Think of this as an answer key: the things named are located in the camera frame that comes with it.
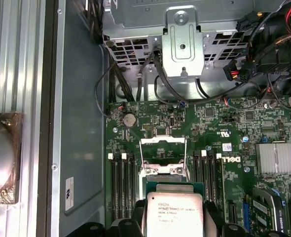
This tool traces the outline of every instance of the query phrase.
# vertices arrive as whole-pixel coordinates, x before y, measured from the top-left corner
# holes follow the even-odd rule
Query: ul logo
[[[70,197],[70,189],[67,190],[67,199]]]

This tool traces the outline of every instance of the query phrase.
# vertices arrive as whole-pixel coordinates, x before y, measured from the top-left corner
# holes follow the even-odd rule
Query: cpu socket lever
[[[157,144],[161,141],[167,143],[182,143],[184,144],[184,158],[179,160],[179,163],[168,164],[161,166],[159,164],[149,164],[143,156],[142,146],[145,144]],[[153,138],[143,138],[139,141],[140,154],[142,166],[139,171],[139,194],[143,197],[143,178],[148,175],[181,175],[186,178],[187,182],[190,182],[190,174],[186,165],[186,151],[187,151],[187,140],[184,137],[172,137],[168,135],[159,135]]]

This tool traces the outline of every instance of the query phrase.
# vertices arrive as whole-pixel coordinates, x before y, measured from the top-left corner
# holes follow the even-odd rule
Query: heatsink
[[[291,174],[291,144],[257,144],[257,167],[261,174]]]

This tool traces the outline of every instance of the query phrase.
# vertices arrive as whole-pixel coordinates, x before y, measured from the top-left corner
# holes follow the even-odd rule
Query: motherboard
[[[235,108],[256,98],[231,98]],[[291,236],[291,111],[274,100],[248,110],[222,100],[110,104],[106,119],[106,227],[131,218],[148,181],[204,184],[226,222],[254,236]]]

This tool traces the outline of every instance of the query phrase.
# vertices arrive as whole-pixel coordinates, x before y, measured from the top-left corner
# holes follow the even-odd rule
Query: green circuit board
[[[254,98],[230,101],[239,108],[255,102]],[[184,161],[186,156],[190,181],[204,183],[205,199],[217,204],[226,222],[249,225],[255,236],[264,230],[254,227],[256,213],[250,203],[245,206],[248,196],[254,187],[273,190],[283,200],[286,229],[291,235],[291,174],[260,174],[256,158],[257,144],[291,144],[291,111],[270,108],[272,102],[265,99],[257,107],[242,111],[217,100],[189,106],[153,101],[111,104],[113,110],[120,110],[106,119],[106,227],[116,219],[131,217],[135,202],[144,198],[139,197],[140,140],[168,135],[185,138],[186,148],[183,143],[143,144],[143,159],[167,165]],[[123,122],[126,114],[136,119],[129,127]],[[208,151],[210,159],[205,164],[200,160],[201,151]]]

